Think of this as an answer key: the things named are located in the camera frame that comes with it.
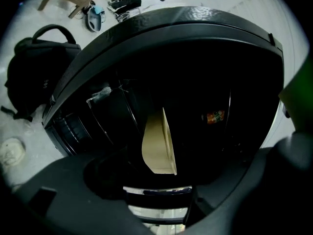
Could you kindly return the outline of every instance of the green object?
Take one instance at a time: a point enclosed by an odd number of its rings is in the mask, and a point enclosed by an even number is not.
[[[313,60],[309,55],[292,81],[279,94],[296,131],[313,133]]]

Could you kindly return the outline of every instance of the backpack handle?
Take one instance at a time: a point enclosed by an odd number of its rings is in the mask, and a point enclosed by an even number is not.
[[[49,25],[39,29],[34,34],[34,36],[32,38],[32,44],[35,43],[37,38],[39,38],[40,36],[45,34],[47,31],[52,30],[52,29],[58,29],[59,31],[61,31],[62,34],[67,38],[67,41],[69,44],[74,44],[74,45],[76,44],[76,41],[75,41],[73,35],[66,28],[64,28],[63,26],[57,25],[57,24],[49,24]]]

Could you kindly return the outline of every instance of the white wall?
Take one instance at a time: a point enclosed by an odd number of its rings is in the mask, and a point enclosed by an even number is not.
[[[280,41],[284,50],[284,85],[299,70],[309,52],[309,42],[294,14],[283,0],[182,0],[188,5],[219,9],[243,17]],[[290,119],[283,116],[282,105],[262,147],[273,146],[294,131]]]

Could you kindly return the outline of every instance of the black backpack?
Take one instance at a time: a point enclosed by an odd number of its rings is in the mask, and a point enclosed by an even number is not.
[[[62,44],[38,39],[51,29],[60,30],[67,42]],[[30,115],[38,106],[49,102],[58,80],[80,51],[81,48],[72,34],[56,24],[47,25],[38,30],[32,38],[18,42],[5,83],[8,96],[18,112],[3,106],[1,110],[12,114],[14,119],[24,118],[32,121]]]

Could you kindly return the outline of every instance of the concrete floor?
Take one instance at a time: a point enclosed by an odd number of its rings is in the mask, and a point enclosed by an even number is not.
[[[87,30],[84,19],[77,15],[70,19],[68,15],[74,9],[74,4],[66,0],[50,0],[43,11],[37,8],[42,0],[26,0],[18,9],[3,37],[0,47],[0,102],[1,105],[14,109],[4,86],[6,71],[10,60],[14,56],[15,44],[25,37],[32,37],[41,27],[48,24],[59,24],[67,28],[74,36],[76,42],[84,48],[93,39],[105,30],[117,24],[114,15],[107,9],[106,0],[94,0],[103,7],[106,21],[98,33]],[[66,42],[65,37],[58,31],[52,30],[42,36],[42,39],[56,42]],[[51,162],[62,158],[60,152],[54,147],[45,133],[42,124],[43,106],[37,109],[34,120],[13,120],[10,116],[0,112],[0,143],[8,138],[16,137],[26,147],[26,155],[21,163],[7,170],[5,177],[10,186],[22,184]]]

